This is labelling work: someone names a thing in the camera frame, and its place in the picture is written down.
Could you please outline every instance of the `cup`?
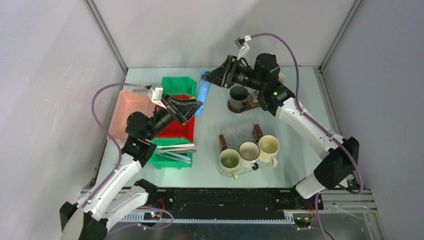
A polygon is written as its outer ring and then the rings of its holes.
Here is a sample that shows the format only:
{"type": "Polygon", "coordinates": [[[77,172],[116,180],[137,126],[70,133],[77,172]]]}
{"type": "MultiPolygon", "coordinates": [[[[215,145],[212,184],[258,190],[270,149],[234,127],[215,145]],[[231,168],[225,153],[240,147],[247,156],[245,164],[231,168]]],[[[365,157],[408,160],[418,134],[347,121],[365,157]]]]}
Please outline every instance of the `cup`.
{"type": "Polygon", "coordinates": [[[238,179],[237,167],[240,164],[240,155],[236,150],[225,149],[219,155],[219,166],[226,174],[232,174],[234,179],[238,179]]]}
{"type": "Polygon", "coordinates": [[[246,109],[249,91],[244,86],[233,86],[229,91],[229,104],[235,110],[243,111],[246,109]]]}
{"type": "Polygon", "coordinates": [[[275,136],[266,135],[260,138],[257,145],[260,148],[259,160],[265,163],[271,163],[272,167],[277,167],[278,152],[280,151],[280,142],[275,136]]]}
{"type": "Polygon", "coordinates": [[[256,143],[252,141],[243,142],[238,148],[240,154],[240,165],[244,168],[252,168],[258,170],[259,165],[257,163],[261,150],[256,143]]]}

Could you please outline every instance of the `white wall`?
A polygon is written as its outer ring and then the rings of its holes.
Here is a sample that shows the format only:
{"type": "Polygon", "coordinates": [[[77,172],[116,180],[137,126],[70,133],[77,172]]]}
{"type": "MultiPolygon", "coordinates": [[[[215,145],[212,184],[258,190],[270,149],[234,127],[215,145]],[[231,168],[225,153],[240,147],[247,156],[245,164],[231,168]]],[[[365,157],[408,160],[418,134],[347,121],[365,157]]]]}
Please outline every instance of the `white wall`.
{"type": "Polygon", "coordinates": [[[104,140],[92,96],[123,73],[81,0],[2,1],[0,31],[0,239],[58,239],[104,140]]]}
{"type": "Polygon", "coordinates": [[[389,239],[423,239],[424,2],[364,1],[325,76],[389,239]]]}
{"type": "MultiPolygon", "coordinates": [[[[96,0],[102,17],[131,67],[219,66],[237,55],[234,39],[275,33],[303,66],[319,65],[354,0],[96,0]]],[[[271,37],[250,43],[251,63],[260,53],[293,66],[271,37]]]]}

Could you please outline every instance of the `white mug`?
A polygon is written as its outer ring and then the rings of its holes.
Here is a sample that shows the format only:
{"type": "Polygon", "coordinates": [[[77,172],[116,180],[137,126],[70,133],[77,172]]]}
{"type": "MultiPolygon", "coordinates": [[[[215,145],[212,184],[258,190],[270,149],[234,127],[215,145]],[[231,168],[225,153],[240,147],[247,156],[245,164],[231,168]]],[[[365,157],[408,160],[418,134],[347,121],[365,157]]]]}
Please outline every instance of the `white mug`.
{"type": "Polygon", "coordinates": [[[277,167],[277,156],[280,151],[280,142],[275,136],[266,135],[260,138],[257,145],[260,148],[259,160],[265,163],[271,163],[275,168],[277,167]]]}
{"type": "Polygon", "coordinates": [[[240,155],[236,150],[225,149],[219,155],[219,166],[226,174],[232,174],[234,179],[238,179],[237,167],[240,164],[240,155]]]}
{"type": "Polygon", "coordinates": [[[256,143],[252,141],[243,142],[238,148],[238,153],[240,154],[240,165],[244,168],[252,168],[253,170],[258,170],[259,165],[256,163],[259,158],[261,150],[256,143]]]}

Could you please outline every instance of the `white tabletop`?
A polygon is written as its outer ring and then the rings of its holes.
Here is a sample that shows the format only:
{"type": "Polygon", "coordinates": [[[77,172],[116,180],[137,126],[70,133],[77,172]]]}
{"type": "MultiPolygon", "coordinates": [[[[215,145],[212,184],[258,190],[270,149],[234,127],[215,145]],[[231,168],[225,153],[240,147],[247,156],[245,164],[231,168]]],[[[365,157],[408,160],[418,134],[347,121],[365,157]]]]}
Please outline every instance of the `white tabletop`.
{"type": "MultiPolygon", "coordinates": [[[[189,76],[199,82],[202,70],[214,68],[130,68],[126,83],[149,85],[161,83],[162,77],[189,76]]],[[[312,67],[300,67],[300,101],[326,126],[330,126],[321,92],[312,67]]],[[[286,85],[295,92],[296,72],[294,67],[282,67],[286,75],[286,85]]],[[[127,183],[145,179],[158,187],[183,188],[290,188],[312,173],[320,163],[320,158],[312,147],[288,124],[263,111],[260,107],[240,114],[227,108],[229,89],[211,86],[201,116],[195,116],[194,144],[191,168],[157,169],[146,164],[127,183]],[[259,124],[264,135],[276,136],[281,148],[278,166],[266,166],[239,176],[237,180],[222,176],[216,169],[220,154],[219,134],[231,131],[238,126],[259,124]]],[[[118,150],[108,142],[101,162],[98,180],[113,167],[118,150]]]]}

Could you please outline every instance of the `green tray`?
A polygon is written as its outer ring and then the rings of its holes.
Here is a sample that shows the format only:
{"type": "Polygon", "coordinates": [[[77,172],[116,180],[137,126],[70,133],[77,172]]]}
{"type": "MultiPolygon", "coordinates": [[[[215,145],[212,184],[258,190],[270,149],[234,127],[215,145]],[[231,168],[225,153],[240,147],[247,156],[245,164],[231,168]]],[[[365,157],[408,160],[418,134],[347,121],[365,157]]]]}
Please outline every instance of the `green tray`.
{"type": "MultiPolygon", "coordinates": [[[[185,138],[153,138],[151,140],[152,143],[158,145],[158,146],[167,146],[167,145],[176,145],[176,144],[189,144],[191,143],[189,140],[185,138]]],[[[153,153],[150,160],[148,161],[149,164],[152,164],[158,169],[161,168],[191,168],[193,163],[193,153],[181,153],[181,155],[187,156],[191,159],[191,163],[185,163],[182,161],[175,161],[166,157],[163,157],[159,154],[153,153]]]]}
{"type": "Polygon", "coordinates": [[[169,95],[196,97],[197,82],[189,76],[162,77],[163,92],[169,95]]]}

